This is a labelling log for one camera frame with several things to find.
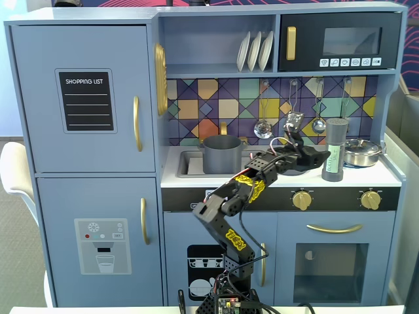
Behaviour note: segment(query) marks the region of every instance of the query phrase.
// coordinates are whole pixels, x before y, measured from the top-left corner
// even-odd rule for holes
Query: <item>robotic arm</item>
[[[258,152],[242,172],[213,191],[193,210],[197,219],[226,251],[224,267],[227,276],[224,277],[228,280],[215,283],[217,285],[215,302],[211,300],[215,314],[238,314],[240,308],[251,308],[250,305],[245,306],[247,301],[257,300],[255,291],[250,289],[255,252],[228,224],[225,216],[232,217],[241,213],[266,187],[276,181],[278,174],[290,169],[307,171],[318,168],[330,155],[330,152],[318,152],[314,147],[304,146],[298,133],[302,117],[301,113],[289,114],[284,128],[291,141],[286,146]],[[197,314],[200,314],[201,307],[197,310]]]

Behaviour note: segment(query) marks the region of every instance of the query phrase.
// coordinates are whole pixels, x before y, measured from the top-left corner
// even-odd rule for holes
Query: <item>stove knob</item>
[[[309,195],[308,192],[300,191],[294,194],[293,196],[293,204],[295,207],[305,211],[308,206],[312,203],[312,197]]]
[[[374,191],[365,192],[361,196],[362,206],[368,209],[372,209],[374,211],[378,209],[380,202],[381,202],[381,197],[378,195],[377,192],[374,192]]]

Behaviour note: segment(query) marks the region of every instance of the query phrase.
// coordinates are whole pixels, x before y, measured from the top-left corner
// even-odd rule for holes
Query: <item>gray pot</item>
[[[381,152],[381,147],[373,142],[350,139],[345,144],[344,161],[352,166],[371,167],[377,163]]]
[[[234,174],[242,169],[242,151],[247,147],[241,139],[231,135],[214,135],[204,139],[204,173]]]

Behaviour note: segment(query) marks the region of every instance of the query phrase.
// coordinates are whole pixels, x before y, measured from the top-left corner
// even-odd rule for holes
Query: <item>toy kitchen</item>
[[[327,161],[278,170],[244,209],[259,245],[226,217],[270,253],[251,274],[261,302],[385,305],[405,176],[384,131],[406,20],[374,1],[5,22],[54,306],[177,305],[179,289],[200,305],[225,250],[192,211],[287,147]]]

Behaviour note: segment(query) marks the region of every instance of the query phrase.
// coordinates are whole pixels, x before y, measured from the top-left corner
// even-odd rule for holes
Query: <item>oven window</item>
[[[323,55],[378,54],[381,27],[340,27],[325,30]]]
[[[294,302],[361,303],[368,244],[297,243]]]

